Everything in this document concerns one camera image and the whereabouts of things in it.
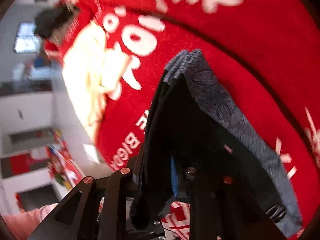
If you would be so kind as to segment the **person's hand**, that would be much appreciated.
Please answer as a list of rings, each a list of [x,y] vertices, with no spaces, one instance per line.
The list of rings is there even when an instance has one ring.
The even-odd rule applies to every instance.
[[[3,220],[17,239],[25,240],[56,206],[57,203],[45,205],[24,213],[4,216]]]

